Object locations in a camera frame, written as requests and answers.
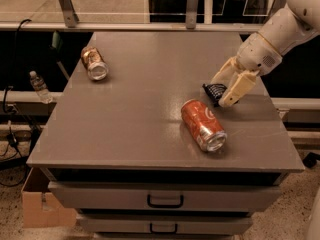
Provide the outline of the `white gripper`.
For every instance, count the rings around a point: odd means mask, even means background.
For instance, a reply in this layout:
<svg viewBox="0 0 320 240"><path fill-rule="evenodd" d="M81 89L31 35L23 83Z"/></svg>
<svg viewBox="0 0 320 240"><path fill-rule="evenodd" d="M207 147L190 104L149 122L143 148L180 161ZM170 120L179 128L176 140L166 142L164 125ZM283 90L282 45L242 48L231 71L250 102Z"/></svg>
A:
<svg viewBox="0 0 320 240"><path fill-rule="evenodd" d="M259 34L251 34L211 79L211 84L227 85L219 100L221 107L231 107L256 84L257 75L269 74L282 62L282 56Z"/></svg>

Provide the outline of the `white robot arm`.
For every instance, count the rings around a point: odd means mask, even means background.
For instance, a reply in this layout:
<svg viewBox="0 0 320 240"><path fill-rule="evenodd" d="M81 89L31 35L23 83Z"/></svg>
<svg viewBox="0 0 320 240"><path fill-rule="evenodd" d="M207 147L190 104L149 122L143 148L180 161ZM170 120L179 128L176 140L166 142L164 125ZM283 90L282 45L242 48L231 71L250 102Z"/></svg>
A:
<svg viewBox="0 0 320 240"><path fill-rule="evenodd" d="M269 74L294 47L306 43L320 32L320 0L286 0L257 32L251 34L211 80L226 90L218 100L221 107L238 102Z"/></svg>

